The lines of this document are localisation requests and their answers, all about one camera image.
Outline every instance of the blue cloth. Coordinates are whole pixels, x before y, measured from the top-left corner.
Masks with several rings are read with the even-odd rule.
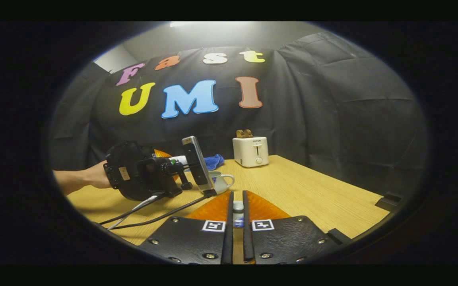
[[[221,154],[216,154],[213,157],[205,157],[204,161],[206,162],[206,167],[208,170],[213,171],[216,168],[222,166],[224,164],[224,158]]]

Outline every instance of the white toaster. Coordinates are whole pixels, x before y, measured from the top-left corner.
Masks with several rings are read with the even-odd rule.
[[[233,138],[234,159],[244,167],[264,166],[268,161],[266,137]]]

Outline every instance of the hand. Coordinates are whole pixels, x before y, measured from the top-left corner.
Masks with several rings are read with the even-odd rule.
[[[107,163],[107,161],[102,161],[83,171],[89,185],[99,189],[111,188],[111,183],[109,183],[109,179],[103,168],[105,163]]]

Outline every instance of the blue letter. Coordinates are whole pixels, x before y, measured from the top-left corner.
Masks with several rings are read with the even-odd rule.
[[[183,114],[187,114],[190,108],[196,101],[196,107],[193,111],[196,114],[216,112],[218,106],[213,102],[213,85],[215,80],[201,80],[196,83],[192,91],[188,94],[181,85],[172,85],[166,87],[164,92],[167,93],[165,101],[165,112],[162,118],[173,118],[178,116],[179,112],[176,110],[176,104],[180,107]]]

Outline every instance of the black backdrop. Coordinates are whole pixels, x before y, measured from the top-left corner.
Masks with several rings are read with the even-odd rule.
[[[263,63],[249,63],[241,51],[261,52]],[[204,55],[221,52],[224,64],[205,64]],[[180,62],[155,70],[169,56]],[[129,82],[116,86],[123,71],[109,74],[91,64],[65,92],[51,125],[51,163],[56,170],[80,170],[104,160],[107,150],[135,140],[181,155],[180,140],[195,135],[205,156],[231,159],[237,129],[268,138],[269,153],[361,188],[407,195],[417,187],[428,153],[425,118],[407,84],[369,52],[331,33],[298,39],[278,50],[212,47],[164,54],[144,61]],[[263,105],[242,108],[240,83],[259,80]],[[163,119],[171,85],[190,92],[213,79],[216,112],[180,114]],[[151,88],[145,107],[123,116],[121,94]]]

